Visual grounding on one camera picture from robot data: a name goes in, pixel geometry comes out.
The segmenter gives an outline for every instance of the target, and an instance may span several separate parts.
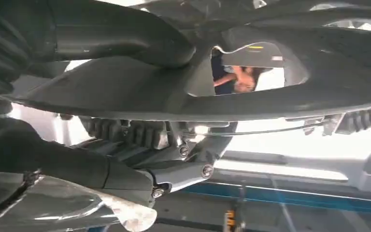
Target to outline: person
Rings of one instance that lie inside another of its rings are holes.
[[[264,68],[224,66],[222,53],[215,53],[211,58],[213,80],[216,95],[246,93],[255,90],[258,78]]]

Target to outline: bolt head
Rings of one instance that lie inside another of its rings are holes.
[[[164,190],[163,189],[155,189],[154,191],[153,191],[153,197],[154,198],[157,198],[157,197],[161,197],[162,195],[163,195],[163,193],[164,193]]]
[[[210,178],[213,175],[214,167],[207,164],[202,168],[201,174],[204,178]]]
[[[186,157],[190,152],[190,148],[188,148],[188,146],[182,146],[180,148],[180,154],[182,157]]]

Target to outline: yellow label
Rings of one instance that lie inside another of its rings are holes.
[[[249,48],[253,48],[253,49],[262,49],[262,48],[264,48],[264,47],[262,47],[262,46],[248,46]]]

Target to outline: cable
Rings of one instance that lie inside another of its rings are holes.
[[[274,132],[284,132],[284,131],[295,131],[302,129],[309,129],[314,127],[320,127],[327,124],[329,121],[322,121],[319,123],[313,123],[310,125],[304,125],[300,127],[291,127],[277,130],[261,130],[261,131],[247,131],[247,132],[209,132],[209,133],[185,133],[185,135],[194,136],[194,135],[203,135],[203,136],[222,136],[222,137],[232,137],[237,135],[249,135],[249,134],[265,134],[265,133],[274,133]]]

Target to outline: gray metal surface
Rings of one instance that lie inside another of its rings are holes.
[[[208,9],[203,12],[198,4],[197,10],[184,9],[193,2],[142,5],[139,7],[152,13],[155,9],[155,14],[174,20],[174,25],[197,45],[190,65],[177,70],[159,70],[123,57],[91,61],[17,101],[74,115],[174,121],[305,117],[371,108],[371,32],[321,27],[349,18],[371,19],[371,8],[364,7],[371,5],[371,1],[342,0],[337,2],[351,3],[358,8],[308,12],[324,2],[282,1],[259,8],[255,14],[253,9],[238,8],[235,2],[231,8],[224,2],[203,4]],[[168,9],[175,10],[170,12],[171,16],[164,15]],[[188,17],[181,18],[180,12],[187,13]],[[179,18],[172,16],[173,13],[178,13]],[[192,97],[201,92],[192,91],[200,84],[203,92],[212,91],[208,84],[211,75],[207,59],[213,46],[231,53],[262,42],[279,48],[284,57],[286,78],[300,76],[291,81],[300,85],[245,94]]]

